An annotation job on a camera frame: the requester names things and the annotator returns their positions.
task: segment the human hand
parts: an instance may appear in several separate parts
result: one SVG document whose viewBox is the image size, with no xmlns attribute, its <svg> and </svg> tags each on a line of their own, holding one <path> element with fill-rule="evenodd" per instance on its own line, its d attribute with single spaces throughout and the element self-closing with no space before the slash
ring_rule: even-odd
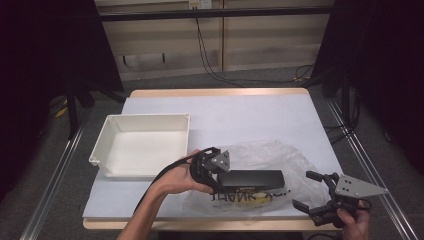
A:
<svg viewBox="0 0 424 240">
<path fill-rule="evenodd" d="M 199 152 L 195 150 L 189 154 L 193 155 Z M 188 190 L 197 190 L 204 193 L 212 193 L 211 187 L 200 184 L 190 175 L 190 164 L 181 164 L 167 173 L 165 173 L 159 180 L 157 180 L 150 188 L 154 188 L 164 194 L 178 194 Z"/>
<path fill-rule="evenodd" d="M 362 201 L 359 201 L 360 207 L 365 207 Z M 342 229 L 343 240 L 368 240 L 370 216 L 365 210 L 357 210 L 357 219 L 346 210 L 337 209 L 337 215 L 345 223 Z"/>
</svg>

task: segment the human arm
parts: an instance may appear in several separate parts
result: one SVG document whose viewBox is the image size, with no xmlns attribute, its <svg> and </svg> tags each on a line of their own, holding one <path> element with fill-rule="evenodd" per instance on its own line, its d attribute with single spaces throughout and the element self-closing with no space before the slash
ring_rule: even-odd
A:
<svg viewBox="0 0 424 240">
<path fill-rule="evenodd" d="M 359 202 L 360 207 L 364 207 L 362 201 Z M 356 220 L 350 213 L 343 209 L 337 209 L 337 215 L 345 223 L 342 229 L 343 240 L 368 240 L 369 239 L 369 223 L 370 216 L 365 210 L 357 210 Z"/>
<path fill-rule="evenodd" d="M 190 175 L 189 164 L 182 164 L 169 170 L 149 187 L 143 201 L 118 239 L 147 239 L 150 228 L 166 196 L 188 190 L 212 193 L 212 188 L 193 180 Z"/>
</svg>

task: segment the clear plastic bag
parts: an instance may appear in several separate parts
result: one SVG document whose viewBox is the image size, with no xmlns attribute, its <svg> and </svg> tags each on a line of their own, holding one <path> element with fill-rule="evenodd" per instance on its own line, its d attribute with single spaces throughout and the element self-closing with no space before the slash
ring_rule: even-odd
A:
<svg viewBox="0 0 424 240">
<path fill-rule="evenodd" d="M 315 166 L 292 146 L 280 141 L 255 141 L 219 148 L 229 151 L 231 170 L 282 170 L 284 188 L 256 194 L 209 195 L 191 191 L 184 200 L 184 208 L 208 214 L 256 215 L 291 207 L 292 199 L 311 207 L 323 206 L 329 200 L 328 189 L 305 176 L 306 171 L 317 171 Z"/>
</svg>

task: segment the white plastic tray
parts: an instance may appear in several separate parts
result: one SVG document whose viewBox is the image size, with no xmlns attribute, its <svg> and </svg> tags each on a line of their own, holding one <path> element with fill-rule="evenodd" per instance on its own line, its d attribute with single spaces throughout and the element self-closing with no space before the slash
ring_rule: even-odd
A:
<svg viewBox="0 0 424 240">
<path fill-rule="evenodd" d="M 106 177 L 154 178 L 187 155 L 188 114 L 109 115 L 89 162 Z"/>
</svg>

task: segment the gray carpet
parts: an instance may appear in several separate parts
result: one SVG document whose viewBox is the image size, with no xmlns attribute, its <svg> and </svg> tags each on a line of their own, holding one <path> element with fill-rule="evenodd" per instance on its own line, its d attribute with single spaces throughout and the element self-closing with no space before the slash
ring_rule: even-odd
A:
<svg viewBox="0 0 424 240">
<path fill-rule="evenodd" d="M 239 80 L 236 82 L 243 87 L 296 87 L 298 83 L 290 81 L 293 79 L 295 69 L 230 72 L 226 73 L 225 77 L 228 79 L 278 81 Z M 131 81 L 124 82 L 124 95 L 128 96 L 134 89 L 236 87 L 224 81 L 214 80 L 207 74 Z M 311 88 L 310 93 L 323 125 L 337 125 L 327 100 L 321 95 L 320 86 Z M 97 168 L 91 166 L 88 162 L 89 155 L 105 117 L 108 114 L 119 114 L 122 107 L 122 104 L 102 98 L 89 111 L 87 125 L 84 128 L 77 151 L 62 179 L 60 189 L 39 233 L 39 239 L 115 239 L 119 234 L 119 231 L 84 229 L 82 213 L 90 194 L 91 184 L 97 173 Z M 87 112 L 86 109 L 79 109 L 80 116 Z M 0 239 L 18 239 L 21 236 L 67 144 L 68 133 L 69 127 L 66 116 L 51 118 L 46 123 L 40 137 L 39 151 L 34 155 L 30 165 L 23 166 L 26 168 L 25 174 L 0 204 Z M 424 226 L 424 207 L 421 203 L 424 199 L 424 192 L 422 191 L 424 177 L 409 165 L 402 150 L 395 143 L 386 140 L 384 129 L 364 106 L 361 108 L 359 124 L 355 133 L 387 187 L 405 212 L 418 238 L 424 238 L 424 231 L 421 228 L 421 226 Z M 341 131 L 335 130 L 330 134 L 338 136 Z M 367 175 L 361 165 L 358 164 L 358 160 L 346 139 L 333 144 L 333 148 L 346 174 L 367 180 Z M 386 213 L 379 198 L 371 198 L 371 201 L 373 203 L 371 239 L 402 239 L 396 227 L 391 223 L 390 216 Z M 310 235 L 311 233 L 304 233 L 305 238 Z M 187 234 L 183 237 L 185 239 L 199 239 L 198 235 L 193 237 Z"/>
</svg>

